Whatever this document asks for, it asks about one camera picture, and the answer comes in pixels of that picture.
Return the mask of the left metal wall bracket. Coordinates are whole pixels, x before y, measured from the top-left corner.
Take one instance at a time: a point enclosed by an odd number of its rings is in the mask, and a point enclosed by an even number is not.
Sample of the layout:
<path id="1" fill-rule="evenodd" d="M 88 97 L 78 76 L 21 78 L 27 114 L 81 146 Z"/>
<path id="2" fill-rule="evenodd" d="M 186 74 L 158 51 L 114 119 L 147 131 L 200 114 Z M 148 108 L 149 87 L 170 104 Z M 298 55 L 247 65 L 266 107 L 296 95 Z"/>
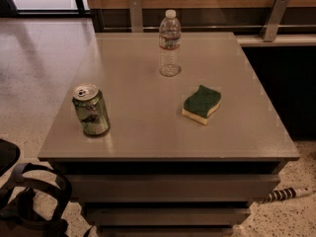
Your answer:
<path id="1" fill-rule="evenodd" d="M 142 0 L 128 0 L 131 31 L 143 32 Z"/>

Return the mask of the black chair seat edge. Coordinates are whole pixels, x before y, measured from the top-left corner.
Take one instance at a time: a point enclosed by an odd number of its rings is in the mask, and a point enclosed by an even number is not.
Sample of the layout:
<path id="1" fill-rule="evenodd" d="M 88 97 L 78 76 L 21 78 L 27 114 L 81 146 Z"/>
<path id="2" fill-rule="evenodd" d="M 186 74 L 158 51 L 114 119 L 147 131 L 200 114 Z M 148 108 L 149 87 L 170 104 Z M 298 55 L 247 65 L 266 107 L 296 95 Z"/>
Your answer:
<path id="1" fill-rule="evenodd" d="M 3 176 L 20 157 L 20 148 L 7 140 L 0 139 L 0 177 Z"/>

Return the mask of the clear plastic water bottle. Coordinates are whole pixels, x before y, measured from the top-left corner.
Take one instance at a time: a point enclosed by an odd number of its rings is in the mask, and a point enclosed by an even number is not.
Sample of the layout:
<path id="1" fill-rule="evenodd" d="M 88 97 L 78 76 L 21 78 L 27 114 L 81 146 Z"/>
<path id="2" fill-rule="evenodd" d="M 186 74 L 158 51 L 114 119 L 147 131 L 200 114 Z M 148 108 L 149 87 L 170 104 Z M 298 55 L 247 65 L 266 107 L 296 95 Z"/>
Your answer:
<path id="1" fill-rule="evenodd" d="M 181 24 L 175 10 L 167 10 L 159 28 L 159 72 L 173 77 L 182 70 L 179 61 Z"/>

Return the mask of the grey drawer cabinet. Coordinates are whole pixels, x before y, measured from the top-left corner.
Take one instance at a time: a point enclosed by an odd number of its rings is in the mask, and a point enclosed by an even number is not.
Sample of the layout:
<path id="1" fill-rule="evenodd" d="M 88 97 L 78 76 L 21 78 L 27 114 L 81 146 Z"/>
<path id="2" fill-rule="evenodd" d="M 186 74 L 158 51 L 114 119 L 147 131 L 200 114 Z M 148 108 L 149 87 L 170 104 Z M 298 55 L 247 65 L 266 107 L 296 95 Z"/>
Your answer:
<path id="1" fill-rule="evenodd" d="M 65 100 L 39 158 L 67 177 L 101 237 L 223 237 L 298 158 L 230 33 L 185 33 L 181 72 L 158 70 L 154 34 L 98 34 L 75 83 L 103 92 L 110 130 L 82 131 Z M 221 93 L 207 125 L 182 115 L 202 85 Z"/>

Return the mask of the green and yellow sponge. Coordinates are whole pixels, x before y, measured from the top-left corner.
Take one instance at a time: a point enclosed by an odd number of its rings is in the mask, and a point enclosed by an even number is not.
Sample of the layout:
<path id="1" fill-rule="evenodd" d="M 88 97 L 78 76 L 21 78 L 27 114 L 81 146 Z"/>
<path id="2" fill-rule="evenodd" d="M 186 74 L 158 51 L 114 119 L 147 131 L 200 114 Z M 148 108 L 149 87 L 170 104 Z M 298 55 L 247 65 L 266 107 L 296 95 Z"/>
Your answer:
<path id="1" fill-rule="evenodd" d="M 196 92 L 186 98 L 182 115 L 207 125 L 208 118 L 219 108 L 221 93 L 200 85 Z"/>

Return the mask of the grey side shelf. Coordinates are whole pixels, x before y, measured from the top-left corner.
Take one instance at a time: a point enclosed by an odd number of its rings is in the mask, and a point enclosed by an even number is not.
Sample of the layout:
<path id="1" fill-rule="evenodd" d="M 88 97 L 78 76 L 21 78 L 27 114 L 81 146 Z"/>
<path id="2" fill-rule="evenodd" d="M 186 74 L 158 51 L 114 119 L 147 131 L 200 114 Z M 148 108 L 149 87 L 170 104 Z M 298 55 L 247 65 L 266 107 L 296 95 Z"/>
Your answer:
<path id="1" fill-rule="evenodd" d="M 316 46 L 316 35 L 278 35 L 273 41 L 260 36 L 237 36 L 236 39 L 242 47 Z"/>

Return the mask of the green soda can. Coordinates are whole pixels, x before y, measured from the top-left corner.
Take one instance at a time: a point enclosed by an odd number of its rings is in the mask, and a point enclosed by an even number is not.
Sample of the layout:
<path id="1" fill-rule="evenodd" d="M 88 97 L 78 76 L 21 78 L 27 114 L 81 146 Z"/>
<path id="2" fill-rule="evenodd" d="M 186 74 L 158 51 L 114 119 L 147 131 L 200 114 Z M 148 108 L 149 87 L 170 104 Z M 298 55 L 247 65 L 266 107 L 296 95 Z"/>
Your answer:
<path id="1" fill-rule="evenodd" d="M 103 93 L 96 85 L 78 85 L 73 91 L 72 103 L 87 135 L 98 136 L 110 129 Z"/>

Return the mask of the black white striped stick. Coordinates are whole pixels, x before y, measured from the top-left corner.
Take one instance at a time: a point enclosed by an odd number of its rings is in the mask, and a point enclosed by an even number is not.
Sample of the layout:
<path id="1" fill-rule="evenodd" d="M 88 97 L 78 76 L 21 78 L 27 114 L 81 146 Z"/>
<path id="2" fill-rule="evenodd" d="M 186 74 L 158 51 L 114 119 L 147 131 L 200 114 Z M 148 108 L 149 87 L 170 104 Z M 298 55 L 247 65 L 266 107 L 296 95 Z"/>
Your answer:
<path id="1" fill-rule="evenodd" d="M 313 194 L 309 188 L 286 188 L 283 190 L 272 191 L 266 198 L 265 202 L 282 201 L 291 198 L 308 197 Z"/>

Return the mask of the metal wall bracket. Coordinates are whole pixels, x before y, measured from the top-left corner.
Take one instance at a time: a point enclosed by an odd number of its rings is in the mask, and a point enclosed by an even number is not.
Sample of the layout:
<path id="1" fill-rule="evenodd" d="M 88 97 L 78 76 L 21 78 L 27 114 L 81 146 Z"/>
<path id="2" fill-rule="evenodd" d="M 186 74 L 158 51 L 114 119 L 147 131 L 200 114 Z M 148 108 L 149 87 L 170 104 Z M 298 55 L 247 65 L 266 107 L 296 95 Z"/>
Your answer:
<path id="1" fill-rule="evenodd" d="M 128 0 L 131 31 L 143 32 L 142 0 Z"/>
<path id="2" fill-rule="evenodd" d="M 283 18 L 289 0 L 275 0 L 266 22 L 260 32 L 264 42 L 273 42 L 277 38 L 279 24 Z"/>

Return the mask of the right metal wall bracket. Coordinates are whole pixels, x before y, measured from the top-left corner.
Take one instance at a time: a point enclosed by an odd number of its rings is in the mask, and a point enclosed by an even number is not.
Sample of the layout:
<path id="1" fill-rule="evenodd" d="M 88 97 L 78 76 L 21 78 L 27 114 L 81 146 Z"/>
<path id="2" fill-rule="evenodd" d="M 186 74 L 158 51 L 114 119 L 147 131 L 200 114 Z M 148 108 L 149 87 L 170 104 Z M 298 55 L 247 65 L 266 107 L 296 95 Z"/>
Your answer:
<path id="1" fill-rule="evenodd" d="M 277 38 L 279 24 L 283 18 L 289 0 L 275 0 L 266 22 L 260 32 L 264 42 L 273 42 Z"/>

